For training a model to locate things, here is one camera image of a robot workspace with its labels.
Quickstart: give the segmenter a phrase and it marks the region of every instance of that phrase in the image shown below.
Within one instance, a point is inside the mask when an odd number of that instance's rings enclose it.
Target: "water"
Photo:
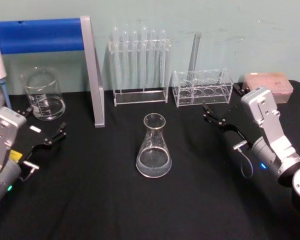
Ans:
[[[42,121],[54,120],[66,110],[64,100],[53,94],[37,94],[31,95],[29,98],[33,107],[33,115]]]
[[[148,147],[138,156],[136,167],[144,176],[158,178],[169,171],[171,160],[164,148]]]

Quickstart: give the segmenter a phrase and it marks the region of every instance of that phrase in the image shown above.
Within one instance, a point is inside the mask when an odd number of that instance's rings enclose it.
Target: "wall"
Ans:
[[[197,70],[228,67],[235,81],[247,72],[285,72],[300,82],[300,0],[18,0],[0,1],[0,21],[90,15],[103,81],[114,26],[165,29],[172,44],[171,70],[187,71],[195,32],[202,32]],[[61,64],[63,92],[84,90],[80,52],[5,56],[10,93],[24,67]]]

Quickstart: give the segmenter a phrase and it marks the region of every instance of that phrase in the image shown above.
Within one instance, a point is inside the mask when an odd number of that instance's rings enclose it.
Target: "erlenmeyer flask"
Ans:
[[[170,154],[164,140],[165,118],[158,113],[150,113],[143,119],[146,134],[136,157],[136,168],[148,178],[159,178],[171,168]]]

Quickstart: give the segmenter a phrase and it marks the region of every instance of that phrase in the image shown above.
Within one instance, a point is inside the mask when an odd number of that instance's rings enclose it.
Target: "test tube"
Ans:
[[[132,53],[131,53],[131,81],[132,88],[138,88],[138,32],[133,31],[132,33]]]
[[[156,67],[154,68],[153,81],[155,81],[155,83],[154,83],[155,87],[159,87],[159,85],[160,85],[160,67],[157,67],[157,66],[160,66],[160,53],[161,53],[160,37],[161,37],[161,35],[159,35],[159,37],[158,37],[159,39],[157,40],[156,49],[154,51],[154,65]]]
[[[122,74],[121,74],[121,64],[119,57],[119,31],[118,28],[115,27],[113,29],[113,46],[114,46],[114,68],[115,68],[115,78],[117,82],[117,89],[122,93]]]
[[[149,88],[153,85],[155,74],[155,50],[156,50],[157,33],[156,30],[152,30],[150,33],[150,47],[148,54],[148,76],[146,86]]]
[[[166,67],[166,31],[160,33],[160,87],[164,85],[165,67]]]
[[[145,90],[147,78],[147,27],[141,30],[141,53],[140,53],[140,87]]]
[[[127,31],[122,33],[122,43],[123,43],[123,84],[124,89],[128,88],[129,84],[129,36]]]

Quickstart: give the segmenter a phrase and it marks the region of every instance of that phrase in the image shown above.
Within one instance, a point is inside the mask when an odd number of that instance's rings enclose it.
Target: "black tablecloth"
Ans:
[[[300,155],[300,83],[279,104],[283,130]],[[300,240],[300,214],[291,189],[255,161],[252,179],[241,176],[241,157],[230,138],[203,119],[200,105],[166,103],[114,107],[105,94],[105,128],[94,128],[89,93],[65,93],[66,111],[51,122],[28,123],[53,133],[67,122],[67,138],[30,159],[40,165],[14,184],[0,203],[0,240]],[[12,96],[15,110],[25,96]],[[211,107],[219,112],[227,104]],[[143,177],[135,160],[146,129],[143,118],[160,113],[172,168]]]

